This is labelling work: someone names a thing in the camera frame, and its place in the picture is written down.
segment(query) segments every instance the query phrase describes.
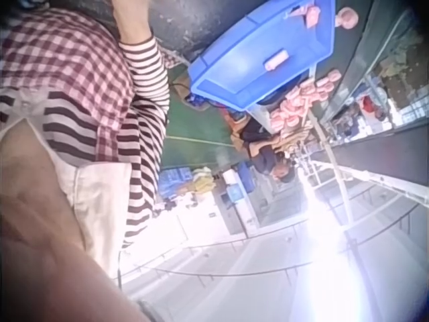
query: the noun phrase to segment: red and white checkered fabric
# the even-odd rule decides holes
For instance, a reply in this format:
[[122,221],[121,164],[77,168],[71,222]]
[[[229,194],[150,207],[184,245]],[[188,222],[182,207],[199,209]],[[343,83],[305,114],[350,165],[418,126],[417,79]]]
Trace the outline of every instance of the red and white checkered fabric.
[[99,123],[97,161],[118,161],[116,135],[134,96],[127,63],[99,23],[62,9],[24,13],[2,40],[2,87],[56,89]]

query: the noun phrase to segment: striped shirt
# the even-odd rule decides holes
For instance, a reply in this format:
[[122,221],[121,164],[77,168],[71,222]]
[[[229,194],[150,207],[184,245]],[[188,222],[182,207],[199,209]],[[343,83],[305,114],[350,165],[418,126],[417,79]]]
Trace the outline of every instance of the striped shirt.
[[[84,22],[90,20],[67,11],[56,9],[52,12],[54,15],[64,15],[74,19],[78,16],[79,19],[85,19]],[[101,30],[105,33],[101,37],[100,34],[98,35],[98,41],[102,42],[103,37],[107,40],[106,42],[113,39],[103,27],[97,26],[97,28],[99,28],[98,32]],[[14,36],[13,33],[8,35],[12,40]],[[123,247],[126,248],[135,242],[151,218],[166,135],[170,94],[167,71],[154,37],[136,45],[119,44],[119,47],[108,45],[114,52],[117,51],[115,54],[120,58],[118,61],[126,62],[133,87],[132,102],[120,119],[119,130],[115,134],[117,161],[132,165],[128,213],[124,214],[127,216],[127,231]],[[85,46],[86,50],[90,50],[89,45]],[[11,66],[11,64],[8,65],[7,59],[13,56],[10,53],[13,50],[13,46],[10,46],[5,50],[5,58],[2,57],[5,61],[2,61],[1,65],[6,71],[8,66]],[[97,72],[93,73],[95,76],[91,81],[96,81],[100,75],[97,75]],[[72,98],[61,88],[42,87],[43,90],[48,91],[48,100],[45,100],[44,106],[40,107],[32,96],[32,92],[40,90],[40,87],[16,88],[5,86],[4,83],[2,87],[0,126],[7,126],[13,119],[14,107],[29,105],[34,107],[34,113],[38,114],[44,138],[64,161],[73,166],[83,166],[98,160],[96,147],[100,123],[94,118],[91,110],[82,106],[80,101]]]

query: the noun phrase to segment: yellow floor line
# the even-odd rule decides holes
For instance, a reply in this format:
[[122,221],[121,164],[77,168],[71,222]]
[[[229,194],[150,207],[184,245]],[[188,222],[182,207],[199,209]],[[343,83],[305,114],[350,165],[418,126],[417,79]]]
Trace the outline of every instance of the yellow floor line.
[[171,139],[171,140],[178,140],[178,141],[188,141],[188,142],[197,142],[197,143],[212,144],[214,146],[228,146],[230,148],[234,147],[234,145],[228,144],[228,143],[213,142],[213,141],[206,141],[206,140],[200,140],[200,139],[191,139],[191,138],[181,138],[180,136],[167,136],[167,138]]

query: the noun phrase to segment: red clothing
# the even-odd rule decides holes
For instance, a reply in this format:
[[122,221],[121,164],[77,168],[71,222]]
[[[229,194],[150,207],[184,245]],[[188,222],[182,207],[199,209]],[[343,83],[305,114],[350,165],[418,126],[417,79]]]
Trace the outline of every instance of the red clothing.
[[374,113],[375,112],[374,103],[369,98],[369,96],[364,97],[362,109],[368,113]]

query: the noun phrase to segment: striped sleeve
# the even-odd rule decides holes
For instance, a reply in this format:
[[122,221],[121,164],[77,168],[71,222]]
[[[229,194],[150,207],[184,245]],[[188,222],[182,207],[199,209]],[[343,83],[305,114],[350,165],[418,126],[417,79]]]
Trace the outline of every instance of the striped sleeve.
[[119,133],[119,155],[132,163],[127,232],[131,245],[151,218],[170,105],[167,70],[156,39],[119,44],[133,78],[135,97]]

